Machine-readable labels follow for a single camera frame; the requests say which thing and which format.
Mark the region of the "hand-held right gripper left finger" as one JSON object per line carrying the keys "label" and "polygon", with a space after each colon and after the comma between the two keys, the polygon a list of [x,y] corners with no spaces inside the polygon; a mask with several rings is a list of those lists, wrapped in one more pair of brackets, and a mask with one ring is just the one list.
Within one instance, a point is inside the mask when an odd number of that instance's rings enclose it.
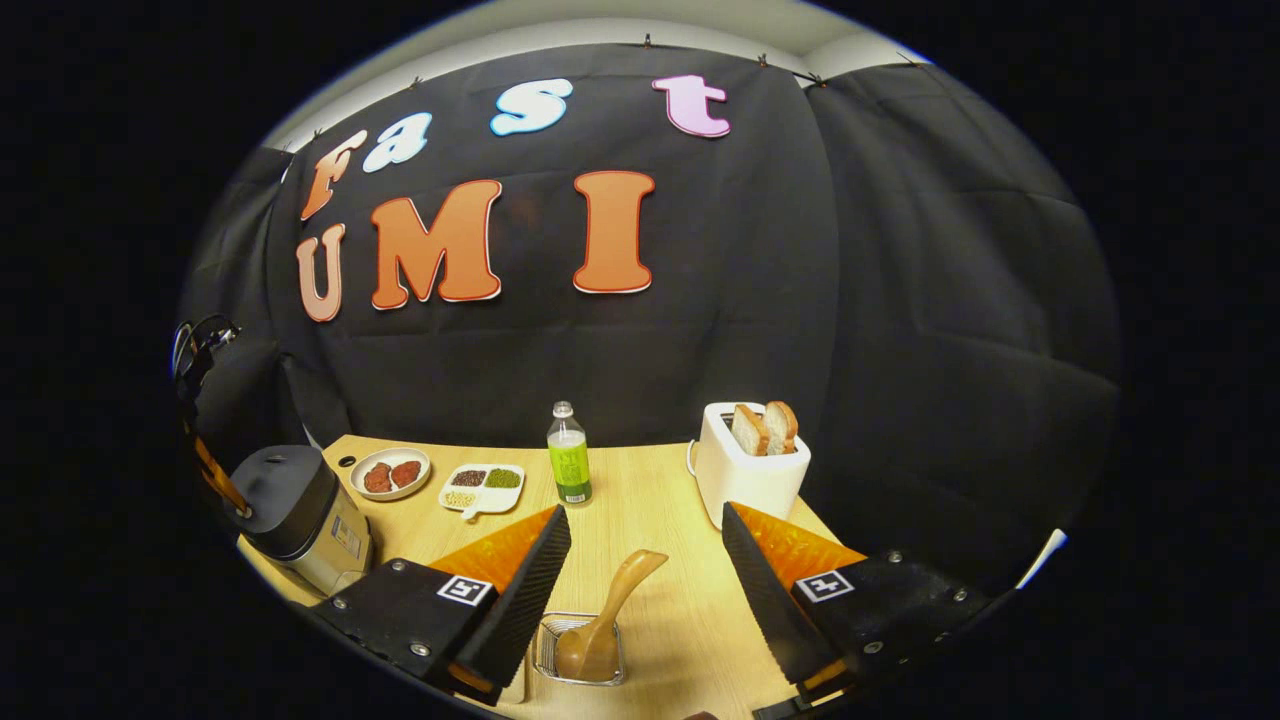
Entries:
{"label": "hand-held right gripper left finger", "polygon": [[553,505],[429,565],[393,559],[315,607],[315,624],[438,691],[495,705],[571,547]]}

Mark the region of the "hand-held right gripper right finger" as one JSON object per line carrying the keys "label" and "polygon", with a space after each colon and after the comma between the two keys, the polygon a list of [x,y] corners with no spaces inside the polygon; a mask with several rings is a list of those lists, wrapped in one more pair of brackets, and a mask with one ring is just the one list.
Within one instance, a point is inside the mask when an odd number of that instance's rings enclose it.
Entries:
{"label": "hand-held right gripper right finger", "polygon": [[786,680],[864,691],[924,664],[991,610],[989,596],[899,551],[863,555],[744,503],[722,541]]}

